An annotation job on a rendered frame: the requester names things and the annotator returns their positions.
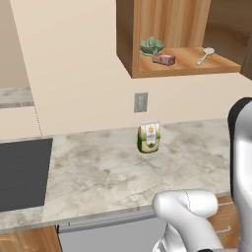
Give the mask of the reddish brown bar soap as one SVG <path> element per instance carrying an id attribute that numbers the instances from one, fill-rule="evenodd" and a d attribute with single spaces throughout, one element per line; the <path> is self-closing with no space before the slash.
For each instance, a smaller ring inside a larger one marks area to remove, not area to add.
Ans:
<path id="1" fill-rule="evenodd" d="M 159 54 L 153 56 L 153 62 L 171 66 L 175 63 L 175 56 L 174 55 L 166 55 L 166 54 Z"/>

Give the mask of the white dish brush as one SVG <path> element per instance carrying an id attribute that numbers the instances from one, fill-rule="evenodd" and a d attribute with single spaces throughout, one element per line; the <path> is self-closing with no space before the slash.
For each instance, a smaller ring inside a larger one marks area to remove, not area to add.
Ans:
<path id="1" fill-rule="evenodd" d="M 204 61 L 205 59 L 208 57 L 208 56 L 211 56 L 215 53 L 215 50 L 211 47 L 206 47 L 204 50 L 204 56 L 201 57 L 198 61 L 197 61 L 197 65 L 200 66 Z"/>

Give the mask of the wooden cabinet door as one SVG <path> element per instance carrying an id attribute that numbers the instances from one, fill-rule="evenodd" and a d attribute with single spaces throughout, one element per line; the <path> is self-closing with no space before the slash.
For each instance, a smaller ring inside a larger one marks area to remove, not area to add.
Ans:
<path id="1" fill-rule="evenodd" d="M 252 80 L 252 33 L 248 41 L 246 55 L 241 65 L 240 73 L 246 78 Z"/>

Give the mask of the wooden drawer cabinet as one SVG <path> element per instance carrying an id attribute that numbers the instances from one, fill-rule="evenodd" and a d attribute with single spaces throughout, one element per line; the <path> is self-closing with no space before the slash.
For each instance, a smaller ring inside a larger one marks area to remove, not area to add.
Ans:
<path id="1" fill-rule="evenodd" d="M 225 249 L 237 248 L 239 239 L 238 213 L 230 195 L 218 196 L 219 209 L 209 218 L 214 230 L 226 229 L 229 225 L 231 231 L 219 233 L 218 237 Z"/>

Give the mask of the wooden base cabinet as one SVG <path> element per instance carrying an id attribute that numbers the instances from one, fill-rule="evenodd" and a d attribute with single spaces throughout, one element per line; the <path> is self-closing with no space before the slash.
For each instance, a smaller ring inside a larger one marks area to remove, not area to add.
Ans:
<path id="1" fill-rule="evenodd" d="M 0 252 L 62 252 L 56 227 L 0 234 Z"/>

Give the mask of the green and white food bag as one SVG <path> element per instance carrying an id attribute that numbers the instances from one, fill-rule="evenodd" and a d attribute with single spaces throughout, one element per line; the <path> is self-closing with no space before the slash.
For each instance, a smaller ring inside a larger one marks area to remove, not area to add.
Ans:
<path id="1" fill-rule="evenodd" d="M 141 123 L 138 129 L 138 150 L 143 154 L 154 153 L 160 142 L 160 128 L 158 121 Z"/>

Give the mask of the green citrus juicer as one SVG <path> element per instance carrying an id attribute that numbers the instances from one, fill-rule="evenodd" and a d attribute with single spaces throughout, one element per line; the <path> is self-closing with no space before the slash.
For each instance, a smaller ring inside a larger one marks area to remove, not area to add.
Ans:
<path id="1" fill-rule="evenodd" d="M 165 43 L 161 40 L 150 36 L 147 40 L 140 40 L 140 50 L 145 56 L 157 55 L 161 50 L 164 49 Z"/>

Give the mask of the grey dishwasher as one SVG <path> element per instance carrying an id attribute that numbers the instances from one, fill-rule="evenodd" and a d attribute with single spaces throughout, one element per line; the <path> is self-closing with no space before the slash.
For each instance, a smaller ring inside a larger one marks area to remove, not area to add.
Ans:
<path id="1" fill-rule="evenodd" d="M 153 252 L 164 230 L 153 211 L 57 226 L 62 252 Z"/>

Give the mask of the black hob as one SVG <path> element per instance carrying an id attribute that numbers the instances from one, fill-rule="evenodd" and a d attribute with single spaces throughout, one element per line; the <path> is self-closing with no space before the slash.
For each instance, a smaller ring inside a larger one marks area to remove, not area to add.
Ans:
<path id="1" fill-rule="evenodd" d="M 52 143 L 0 144 L 0 213 L 44 205 Z"/>

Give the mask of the grey wall outlet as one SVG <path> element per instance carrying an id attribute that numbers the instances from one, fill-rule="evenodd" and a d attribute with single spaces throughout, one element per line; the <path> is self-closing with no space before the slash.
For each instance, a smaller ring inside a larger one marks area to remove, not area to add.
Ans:
<path id="1" fill-rule="evenodd" d="M 146 112 L 148 108 L 148 94 L 137 93 L 134 100 L 134 112 Z"/>

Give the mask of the open wooden wall cabinet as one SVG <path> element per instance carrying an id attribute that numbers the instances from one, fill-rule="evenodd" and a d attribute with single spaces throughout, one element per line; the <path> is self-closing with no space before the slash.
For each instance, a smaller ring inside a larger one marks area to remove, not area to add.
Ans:
<path id="1" fill-rule="evenodd" d="M 116 0 L 116 54 L 131 78 L 234 73 L 240 66 L 216 53 L 205 55 L 203 40 L 211 0 Z M 149 37 L 173 55 L 170 66 L 142 53 Z"/>

